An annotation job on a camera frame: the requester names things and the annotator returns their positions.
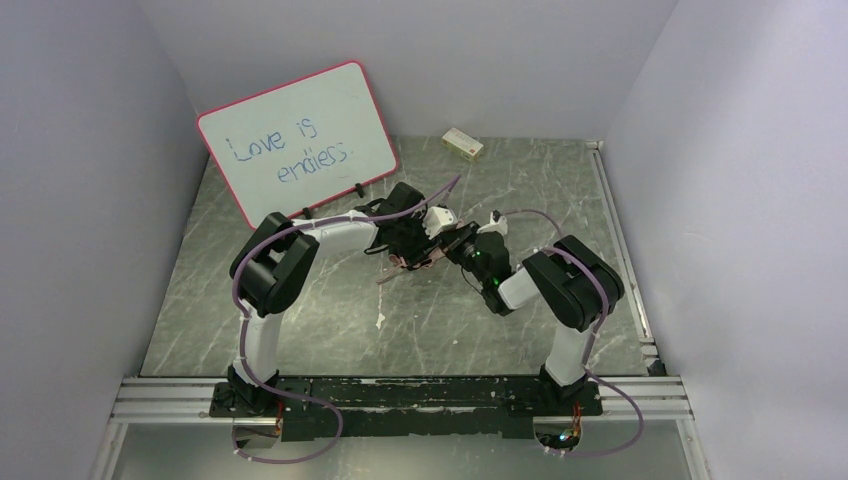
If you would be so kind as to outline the pink and black folding umbrella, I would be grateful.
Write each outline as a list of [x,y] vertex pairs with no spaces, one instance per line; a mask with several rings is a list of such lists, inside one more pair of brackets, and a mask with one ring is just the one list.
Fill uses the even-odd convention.
[[392,266],[376,280],[377,285],[388,283],[407,272],[429,269],[442,258],[446,258],[438,245],[438,239],[400,239],[376,242],[377,252],[387,251]]

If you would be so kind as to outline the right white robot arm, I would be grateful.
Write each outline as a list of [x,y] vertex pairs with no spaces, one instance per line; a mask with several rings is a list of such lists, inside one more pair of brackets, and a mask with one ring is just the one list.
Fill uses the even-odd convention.
[[539,380],[548,397],[562,402],[586,382],[587,342],[624,296],[623,282],[573,235],[534,251],[516,266],[505,244],[507,232],[506,219],[500,218],[443,231],[435,240],[448,260],[479,282],[493,313],[505,316],[536,297],[544,299],[558,324]]

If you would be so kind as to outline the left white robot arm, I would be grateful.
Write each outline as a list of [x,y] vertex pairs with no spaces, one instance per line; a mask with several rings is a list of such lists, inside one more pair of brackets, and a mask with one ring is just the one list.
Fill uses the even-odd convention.
[[282,316],[313,264],[336,254],[388,250],[405,265],[422,265],[435,249],[425,229],[435,199],[399,183],[387,197],[343,214],[292,220],[276,212],[260,223],[230,269],[240,327],[227,382],[249,409],[262,412],[283,395],[276,366]]

